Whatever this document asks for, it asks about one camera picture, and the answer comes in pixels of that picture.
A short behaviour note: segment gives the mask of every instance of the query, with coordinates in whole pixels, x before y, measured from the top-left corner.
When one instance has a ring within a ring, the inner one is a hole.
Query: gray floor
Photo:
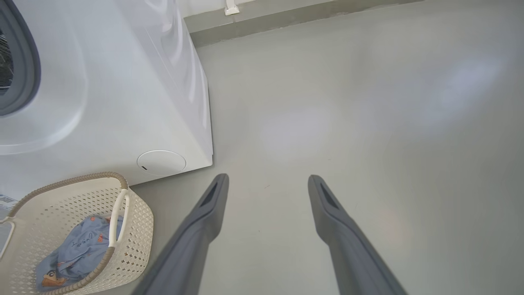
[[[314,173],[408,293],[522,294],[523,13],[414,3],[200,48],[215,164],[133,188],[152,256],[228,173],[200,294],[337,294]]]

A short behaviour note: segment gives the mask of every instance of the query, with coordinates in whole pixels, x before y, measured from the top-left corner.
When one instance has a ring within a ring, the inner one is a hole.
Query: blue cloth
[[[118,217],[116,236],[122,227]],[[109,246],[109,222],[88,217],[75,226],[65,241],[36,267],[36,288],[47,292],[85,278],[100,263]]]

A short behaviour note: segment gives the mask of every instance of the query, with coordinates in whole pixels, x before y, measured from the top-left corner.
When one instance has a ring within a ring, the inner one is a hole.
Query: perforated basket
[[[12,227],[0,255],[2,294],[39,293],[36,266],[86,217],[108,214],[110,244],[97,268],[73,285],[44,294],[90,294],[138,278],[149,260],[153,214],[121,175],[103,172],[37,189],[1,221]],[[118,215],[123,215],[124,220],[116,238]]]

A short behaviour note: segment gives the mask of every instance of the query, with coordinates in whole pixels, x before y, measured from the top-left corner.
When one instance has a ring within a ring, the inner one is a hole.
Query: white washing machine
[[[0,4],[0,195],[212,165],[208,83],[173,0]]]

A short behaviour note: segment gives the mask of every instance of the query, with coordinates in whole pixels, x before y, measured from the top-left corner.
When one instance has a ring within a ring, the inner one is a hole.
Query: wall
[[[226,7],[226,0],[174,0],[182,17],[218,10]],[[235,0],[236,4],[254,0]]]

